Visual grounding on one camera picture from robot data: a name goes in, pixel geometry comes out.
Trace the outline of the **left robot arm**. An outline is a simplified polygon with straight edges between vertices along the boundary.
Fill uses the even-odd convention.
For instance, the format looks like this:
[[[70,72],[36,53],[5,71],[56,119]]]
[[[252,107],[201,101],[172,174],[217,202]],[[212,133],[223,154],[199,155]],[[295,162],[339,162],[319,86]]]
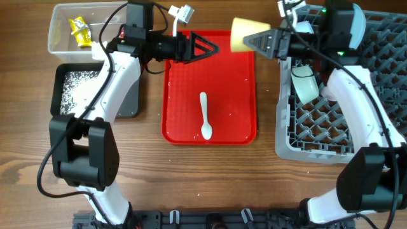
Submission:
[[[126,22],[118,34],[101,45],[103,66],[93,89],[82,91],[67,114],[50,121],[50,144],[44,160],[53,173],[85,195],[95,211],[90,226],[135,228],[130,202],[116,182],[120,162],[112,124],[132,85],[152,59],[189,64],[219,52],[218,45],[191,32],[184,35],[153,28],[152,1],[128,1]]]

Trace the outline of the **mint green bowl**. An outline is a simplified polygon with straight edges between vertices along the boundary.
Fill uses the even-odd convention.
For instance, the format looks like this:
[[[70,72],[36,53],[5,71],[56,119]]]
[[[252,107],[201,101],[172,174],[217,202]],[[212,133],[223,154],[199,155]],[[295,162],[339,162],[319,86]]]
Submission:
[[[293,67],[291,79],[296,95],[302,104],[307,104],[319,96],[319,87],[309,66]]]

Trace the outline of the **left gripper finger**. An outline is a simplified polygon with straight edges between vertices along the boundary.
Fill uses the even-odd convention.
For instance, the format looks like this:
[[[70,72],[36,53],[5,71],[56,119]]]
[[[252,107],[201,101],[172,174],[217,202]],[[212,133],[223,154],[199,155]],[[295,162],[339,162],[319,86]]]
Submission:
[[[192,52],[195,53],[195,50],[198,49],[204,53],[218,53],[219,47],[213,42],[203,38],[195,32],[190,32],[190,41]]]
[[[206,59],[209,58],[215,54],[219,53],[218,51],[211,51],[211,52],[205,52],[200,55],[195,55],[192,53],[188,53],[183,57],[183,64],[190,64],[192,62],[196,62],[198,60]]]

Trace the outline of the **white rice pile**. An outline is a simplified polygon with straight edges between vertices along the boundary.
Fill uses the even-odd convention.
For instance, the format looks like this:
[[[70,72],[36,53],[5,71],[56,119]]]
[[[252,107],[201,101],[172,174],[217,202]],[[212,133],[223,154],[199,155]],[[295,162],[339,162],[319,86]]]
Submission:
[[[60,114],[67,115],[77,105],[87,106],[100,88],[101,80],[98,80],[98,71],[71,71],[66,73]]]

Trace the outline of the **white plastic spoon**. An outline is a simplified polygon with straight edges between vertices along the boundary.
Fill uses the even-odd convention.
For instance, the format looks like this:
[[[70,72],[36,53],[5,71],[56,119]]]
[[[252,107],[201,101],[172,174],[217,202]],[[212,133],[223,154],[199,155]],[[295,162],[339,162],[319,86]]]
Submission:
[[[205,140],[209,140],[212,137],[212,126],[209,124],[207,94],[205,92],[200,93],[200,105],[203,116],[203,124],[201,127],[202,137]]]

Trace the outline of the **yellow foil wrapper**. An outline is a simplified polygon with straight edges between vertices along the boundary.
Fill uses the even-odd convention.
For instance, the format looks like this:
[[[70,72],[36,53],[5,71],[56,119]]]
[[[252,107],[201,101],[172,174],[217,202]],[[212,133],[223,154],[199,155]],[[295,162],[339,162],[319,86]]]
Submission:
[[[72,30],[71,34],[75,37],[79,47],[92,45],[92,33],[83,17],[79,16],[75,19],[69,19],[69,24]]]

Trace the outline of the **pink plastic cup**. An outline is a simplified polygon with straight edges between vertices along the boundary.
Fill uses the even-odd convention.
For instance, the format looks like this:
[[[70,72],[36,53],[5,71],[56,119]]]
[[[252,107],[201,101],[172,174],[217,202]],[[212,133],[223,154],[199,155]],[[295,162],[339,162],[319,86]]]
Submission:
[[[322,87],[320,89],[320,94],[326,98],[328,101],[333,101],[336,102],[337,99],[335,97],[335,95],[332,93],[332,91],[330,91],[330,89],[328,87]]]

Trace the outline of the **white tissue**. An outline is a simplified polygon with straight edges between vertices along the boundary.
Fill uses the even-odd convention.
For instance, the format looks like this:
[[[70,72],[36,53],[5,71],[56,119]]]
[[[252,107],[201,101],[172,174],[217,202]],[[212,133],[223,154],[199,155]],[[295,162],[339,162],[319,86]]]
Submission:
[[[107,46],[107,41],[103,41],[102,43],[98,43],[96,41],[92,42],[92,59],[103,62],[105,61],[106,54],[103,50]]]

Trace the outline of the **yellow plastic cup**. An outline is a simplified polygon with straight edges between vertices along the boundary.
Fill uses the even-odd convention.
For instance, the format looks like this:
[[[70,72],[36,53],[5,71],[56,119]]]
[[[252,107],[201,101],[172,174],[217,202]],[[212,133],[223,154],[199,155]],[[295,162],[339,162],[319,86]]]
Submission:
[[[249,35],[257,34],[271,29],[271,25],[263,22],[257,22],[244,18],[235,17],[231,25],[230,50],[231,52],[249,52],[252,51],[244,44],[244,38]]]

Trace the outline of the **light blue plate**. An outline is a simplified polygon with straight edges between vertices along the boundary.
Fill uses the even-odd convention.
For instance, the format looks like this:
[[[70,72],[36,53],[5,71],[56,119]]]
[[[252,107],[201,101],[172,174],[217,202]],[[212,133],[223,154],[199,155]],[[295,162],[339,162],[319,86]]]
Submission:
[[[349,43],[350,49],[357,49],[361,44],[365,30],[366,30],[366,17],[360,6],[353,4],[354,17],[350,29],[351,39]]]

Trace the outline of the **light blue bowl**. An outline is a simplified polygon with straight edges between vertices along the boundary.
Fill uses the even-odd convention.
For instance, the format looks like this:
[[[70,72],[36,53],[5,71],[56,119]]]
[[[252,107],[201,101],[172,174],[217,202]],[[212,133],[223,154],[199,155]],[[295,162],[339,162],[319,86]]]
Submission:
[[[314,33],[312,25],[310,24],[309,21],[298,22],[296,24],[295,31],[298,33],[310,33],[310,34]]]

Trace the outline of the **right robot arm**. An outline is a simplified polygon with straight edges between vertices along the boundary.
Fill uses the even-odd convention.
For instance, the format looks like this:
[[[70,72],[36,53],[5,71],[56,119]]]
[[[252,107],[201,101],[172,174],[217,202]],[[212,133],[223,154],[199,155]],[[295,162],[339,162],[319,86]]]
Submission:
[[[358,52],[366,30],[360,7],[326,1],[316,31],[300,32],[296,11],[303,1],[280,1],[286,27],[246,34],[243,44],[269,59],[311,60],[312,67],[290,69],[300,88],[319,75],[325,98],[338,103],[354,146],[354,156],[333,190],[302,202],[301,226],[328,226],[371,213],[406,209],[406,139],[390,121]]]

